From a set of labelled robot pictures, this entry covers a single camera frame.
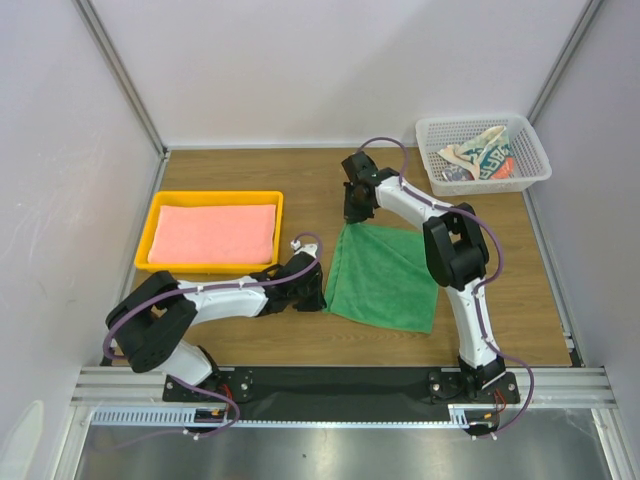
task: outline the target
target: white basket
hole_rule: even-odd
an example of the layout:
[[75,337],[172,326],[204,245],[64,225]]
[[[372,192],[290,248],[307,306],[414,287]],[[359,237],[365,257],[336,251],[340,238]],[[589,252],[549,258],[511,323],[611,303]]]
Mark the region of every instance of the white basket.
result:
[[[462,144],[487,128],[506,125],[514,158],[509,178],[448,182],[442,170],[451,164],[438,155],[438,150],[451,144]],[[425,118],[416,123],[416,136],[422,162],[427,169],[436,196],[477,193],[521,192],[539,180],[551,176],[547,154],[529,121],[521,115],[483,115],[477,117]]]

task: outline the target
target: orange cloth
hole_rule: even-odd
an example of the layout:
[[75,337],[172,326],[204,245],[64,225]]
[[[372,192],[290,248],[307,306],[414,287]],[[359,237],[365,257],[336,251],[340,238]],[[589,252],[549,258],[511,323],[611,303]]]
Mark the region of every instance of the orange cloth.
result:
[[275,205],[160,207],[149,263],[269,263]]

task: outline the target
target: green cloth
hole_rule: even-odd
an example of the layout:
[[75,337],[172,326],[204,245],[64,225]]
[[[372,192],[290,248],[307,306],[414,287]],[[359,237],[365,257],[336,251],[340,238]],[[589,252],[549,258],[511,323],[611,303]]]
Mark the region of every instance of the green cloth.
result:
[[430,333],[438,284],[417,232],[345,225],[329,272],[327,312],[376,327]]

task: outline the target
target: wooden table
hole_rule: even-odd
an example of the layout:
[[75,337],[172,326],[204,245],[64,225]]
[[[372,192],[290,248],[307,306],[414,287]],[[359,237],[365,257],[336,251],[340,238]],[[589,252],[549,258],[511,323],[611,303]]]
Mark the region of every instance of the wooden table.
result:
[[[291,256],[289,241],[312,231],[323,239],[325,281],[343,226],[346,177],[340,162],[350,149],[174,151],[162,190],[279,190],[284,193],[280,259]],[[369,155],[379,168],[399,169],[399,149],[375,148]],[[430,192],[417,149],[407,174],[416,187]],[[491,324],[499,346],[533,365],[568,365],[560,320],[533,236],[522,195],[449,197],[467,201],[498,234],[505,269],[487,290]],[[387,211],[376,211],[374,225],[413,229]],[[490,245],[495,269],[496,254]],[[136,285],[147,278],[138,272]],[[176,275],[212,281],[234,276]],[[454,365],[458,333],[447,296],[440,291],[430,335],[370,327],[325,313],[292,309],[262,318],[227,318],[192,327],[185,339],[202,345],[226,365]]]

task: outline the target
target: pink cloth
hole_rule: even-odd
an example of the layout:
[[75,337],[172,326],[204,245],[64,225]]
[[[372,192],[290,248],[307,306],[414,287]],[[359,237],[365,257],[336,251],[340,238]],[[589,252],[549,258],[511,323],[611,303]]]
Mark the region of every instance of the pink cloth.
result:
[[160,207],[149,263],[269,263],[275,205]]

